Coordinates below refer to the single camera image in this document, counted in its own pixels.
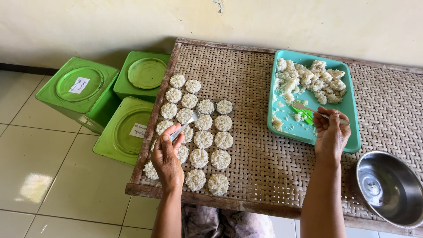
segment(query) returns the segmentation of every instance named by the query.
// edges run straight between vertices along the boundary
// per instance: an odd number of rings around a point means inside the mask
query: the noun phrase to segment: metal fork
[[[196,109],[191,116],[191,119],[189,119],[189,121],[187,121],[183,126],[181,126],[181,128],[175,132],[173,132],[170,136],[169,139],[170,141],[172,141],[172,143],[176,140],[176,138],[178,137],[178,135],[181,133],[181,131],[187,127],[187,125],[191,122],[195,122],[198,120],[198,118],[200,117],[200,111],[198,109]]]
[[[298,101],[298,100],[294,100],[293,102],[292,102],[292,104],[291,104],[293,107],[295,107],[296,109],[298,109],[298,110],[301,110],[301,109],[307,109],[307,110],[310,110],[310,111],[313,111],[313,112],[317,112],[317,113],[319,113],[322,117],[324,117],[324,118],[326,118],[326,119],[328,119],[329,120],[329,116],[327,116],[327,115],[325,115],[325,114],[322,114],[322,113],[320,113],[320,112],[318,112],[318,111],[316,111],[316,110],[313,110],[313,109],[311,109],[311,108],[308,108],[308,107],[306,107],[306,106],[304,106],[304,104],[302,104],[300,101]],[[339,119],[339,123],[341,123],[342,125],[346,125],[346,126],[348,126],[349,125],[349,122],[347,122],[346,120],[344,120],[344,119]]]

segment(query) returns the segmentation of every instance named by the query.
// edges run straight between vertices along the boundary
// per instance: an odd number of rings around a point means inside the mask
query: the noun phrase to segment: person's left hand
[[[163,192],[180,191],[184,184],[184,172],[182,171],[181,163],[179,162],[178,154],[179,147],[185,140],[185,135],[181,132],[176,143],[172,145],[169,136],[181,128],[181,124],[170,126],[157,139],[151,155],[151,162],[156,169],[159,180],[162,183]]]

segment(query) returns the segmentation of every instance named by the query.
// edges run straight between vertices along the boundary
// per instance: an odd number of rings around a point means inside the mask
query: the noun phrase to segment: handwritten label
[[[80,94],[82,90],[84,90],[85,86],[87,86],[89,78],[78,77],[75,81],[74,85],[69,90],[70,93]]]
[[[135,123],[134,127],[131,130],[131,133],[129,133],[129,134],[131,136],[136,136],[136,137],[144,139],[146,129],[147,129],[147,126]]]

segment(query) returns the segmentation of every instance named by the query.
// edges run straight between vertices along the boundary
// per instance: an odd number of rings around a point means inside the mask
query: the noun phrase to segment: hand
[[[351,135],[349,126],[339,124],[339,119],[349,122],[348,117],[334,109],[319,107],[317,110],[329,115],[329,121],[317,112],[313,114],[313,123],[317,129],[317,140],[314,145],[316,159],[334,158],[335,162],[339,163],[342,151]]]
[[[184,172],[176,154],[178,154],[179,147],[184,142],[185,136],[181,132],[174,145],[169,139],[169,136],[179,128],[181,128],[181,124],[177,123],[166,129],[157,139],[151,155],[151,162],[157,171],[164,193],[182,192],[184,184]]]

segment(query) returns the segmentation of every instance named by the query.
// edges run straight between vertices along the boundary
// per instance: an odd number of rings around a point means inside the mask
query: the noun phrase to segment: green metal tin
[[[38,91],[36,99],[101,134],[121,102],[112,90],[118,73],[111,66],[73,57]]]
[[[114,92],[122,100],[131,96],[154,102],[169,59],[167,54],[131,51],[116,80]]]
[[[126,97],[93,147],[96,154],[135,165],[143,138],[131,135],[134,126],[148,124],[154,104]]]

